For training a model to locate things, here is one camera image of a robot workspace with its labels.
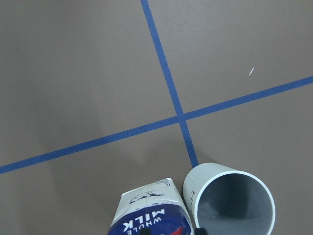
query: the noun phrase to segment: blue label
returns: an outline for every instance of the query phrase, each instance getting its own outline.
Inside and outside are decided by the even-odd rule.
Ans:
[[[110,227],[108,235],[138,235],[151,228],[151,235],[190,235],[191,228],[182,207],[161,204],[132,212]]]

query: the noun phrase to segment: white lettering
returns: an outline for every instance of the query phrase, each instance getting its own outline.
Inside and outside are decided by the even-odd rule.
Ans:
[[[164,209],[162,209],[162,210],[160,210],[160,211],[157,211],[157,212],[153,211],[153,212],[152,212],[152,217],[153,217],[153,218],[156,217],[157,214],[165,214]]]
[[[150,214],[146,214],[146,221],[150,220]]]
[[[162,221],[160,217],[155,218],[154,221],[153,221],[153,224],[157,223],[158,221]]]
[[[152,225],[152,221],[146,222],[146,227],[148,227],[149,225]]]
[[[130,220],[130,221],[129,221],[129,223],[124,223],[123,225],[125,226],[125,228],[124,228],[124,231],[123,231],[123,232],[125,232],[126,230],[128,230],[128,229],[132,229],[132,228],[133,228],[133,221],[132,221],[132,220]]]
[[[143,216],[139,216],[135,220],[139,220],[139,223],[142,224],[143,223]]]

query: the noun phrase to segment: white cup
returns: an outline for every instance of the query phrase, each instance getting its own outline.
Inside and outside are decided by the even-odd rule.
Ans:
[[[197,228],[209,235],[270,235],[274,227],[273,197],[249,173],[200,164],[186,176],[183,196]]]

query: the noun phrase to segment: white scratch mark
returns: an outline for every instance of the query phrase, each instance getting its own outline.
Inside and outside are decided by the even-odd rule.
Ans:
[[[250,75],[252,74],[253,71],[254,71],[254,67],[251,69],[248,77],[250,77]]]

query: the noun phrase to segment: blue tape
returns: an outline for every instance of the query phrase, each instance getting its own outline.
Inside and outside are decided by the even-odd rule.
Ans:
[[[153,16],[152,16],[149,4],[148,4],[148,0],[141,0],[141,5],[142,5],[143,12],[145,14],[145,17],[146,17],[146,21],[148,24],[148,28],[149,28],[153,43],[154,43],[155,48],[156,48],[157,57],[158,57],[158,60],[160,62],[160,65],[161,65],[161,68],[162,68],[162,71],[163,71],[163,74],[165,77],[165,81],[166,81],[168,90],[169,90],[170,95],[171,95],[174,109],[176,111],[177,117],[179,118],[179,125],[181,128],[182,136],[183,136],[185,144],[186,144],[189,159],[190,159],[192,167],[195,167],[198,165],[198,159],[196,156],[194,146],[193,146],[192,141],[191,141],[191,137],[190,137],[190,133],[188,130],[186,120],[183,118],[183,111],[182,111],[182,107],[181,107],[181,104],[179,101],[178,93],[177,93],[175,85],[174,85],[174,81],[173,81],[173,78],[172,78],[172,75],[170,72],[170,68],[168,67],[168,63],[166,61],[166,57],[165,57],[165,54],[164,54],[164,51],[162,48],[160,38],[159,38],[158,33],[157,33],[157,28],[156,28],[155,22],[153,20]]]
[[[262,99],[274,94],[286,92],[295,88],[303,87],[313,83],[313,76],[303,78],[294,82],[286,83],[284,85],[280,85],[277,87],[269,88],[260,92],[248,94],[236,99],[228,100],[219,104],[215,104],[212,106],[208,106],[202,109],[198,109],[195,111],[188,112],[184,114],[185,120],[197,118],[203,115],[211,114],[220,110],[228,109],[240,104],[248,103],[257,99]]]
[[[177,117],[171,117],[167,118],[161,121],[156,121],[150,124],[146,124],[143,126],[139,126],[127,131],[119,132],[113,135],[101,137],[92,141],[84,142],[84,143],[79,143],[77,145],[73,145],[67,148],[59,149],[50,153],[45,153],[36,157],[28,158],[22,161],[18,161],[15,163],[7,164],[0,166],[0,174],[12,171],[12,170],[17,170],[23,167],[27,167],[30,165],[46,162],[55,158],[59,158],[65,155],[69,155],[72,153],[76,153],[79,151],[83,151],[89,148],[94,148],[100,145],[104,145],[110,142],[122,140],[131,136],[139,135],[145,132],[153,131],[158,128],[162,128],[165,126],[173,125],[175,123],[178,123],[178,118]]]

